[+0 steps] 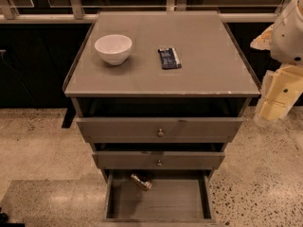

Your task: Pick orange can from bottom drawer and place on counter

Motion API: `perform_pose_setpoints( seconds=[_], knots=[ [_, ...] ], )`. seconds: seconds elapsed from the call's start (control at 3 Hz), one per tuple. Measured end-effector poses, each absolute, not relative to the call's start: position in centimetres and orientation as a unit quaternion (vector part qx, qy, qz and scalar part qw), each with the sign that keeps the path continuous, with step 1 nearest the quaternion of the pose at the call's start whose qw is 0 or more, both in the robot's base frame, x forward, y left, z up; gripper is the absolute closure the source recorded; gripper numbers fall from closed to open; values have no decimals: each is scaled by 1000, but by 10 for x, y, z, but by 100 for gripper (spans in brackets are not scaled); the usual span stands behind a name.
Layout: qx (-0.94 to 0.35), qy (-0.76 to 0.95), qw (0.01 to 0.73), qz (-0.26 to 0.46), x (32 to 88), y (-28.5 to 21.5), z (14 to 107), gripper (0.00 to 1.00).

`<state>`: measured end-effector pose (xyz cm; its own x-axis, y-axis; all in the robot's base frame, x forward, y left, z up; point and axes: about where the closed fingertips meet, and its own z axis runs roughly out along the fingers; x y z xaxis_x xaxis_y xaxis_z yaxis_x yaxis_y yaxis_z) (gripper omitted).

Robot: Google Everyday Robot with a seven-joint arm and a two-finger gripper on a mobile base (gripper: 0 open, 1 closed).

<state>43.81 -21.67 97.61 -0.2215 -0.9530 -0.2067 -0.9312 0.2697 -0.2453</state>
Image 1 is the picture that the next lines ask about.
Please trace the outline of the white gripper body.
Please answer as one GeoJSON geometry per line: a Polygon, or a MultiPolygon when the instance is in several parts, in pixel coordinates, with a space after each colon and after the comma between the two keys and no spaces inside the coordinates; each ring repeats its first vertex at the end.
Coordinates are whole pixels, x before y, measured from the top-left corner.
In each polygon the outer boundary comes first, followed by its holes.
{"type": "Polygon", "coordinates": [[[276,83],[282,90],[303,91],[303,66],[283,63],[276,70],[276,83]]]}

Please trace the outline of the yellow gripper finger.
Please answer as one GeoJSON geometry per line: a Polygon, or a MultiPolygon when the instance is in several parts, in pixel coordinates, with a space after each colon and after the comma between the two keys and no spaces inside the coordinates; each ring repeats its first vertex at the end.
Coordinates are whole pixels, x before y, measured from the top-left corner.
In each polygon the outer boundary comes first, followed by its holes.
{"type": "Polygon", "coordinates": [[[275,72],[267,70],[260,89],[260,99],[255,109],[254,121],[260,127],[268,127],[275,122],[275,106],[267,98],[275,72]]]}
{"type": "Polygon", "coordinates": [[[272,87],[267,95],[266,118],[270,121],[284,118],[298,98],[299,92],[293,86],[272,87]]]}

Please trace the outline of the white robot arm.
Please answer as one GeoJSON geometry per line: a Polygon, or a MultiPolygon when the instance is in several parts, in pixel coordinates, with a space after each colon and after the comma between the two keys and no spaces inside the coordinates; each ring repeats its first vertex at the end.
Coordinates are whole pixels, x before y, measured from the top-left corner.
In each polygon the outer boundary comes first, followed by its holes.
{"type": "Polygon", "coordinates": [[[266,72],[255,110],[255,122],[267,127],[284,118],[303,94],[303,0],[292,0],[250,46],[269,50],[281,63],[266,72]]]}

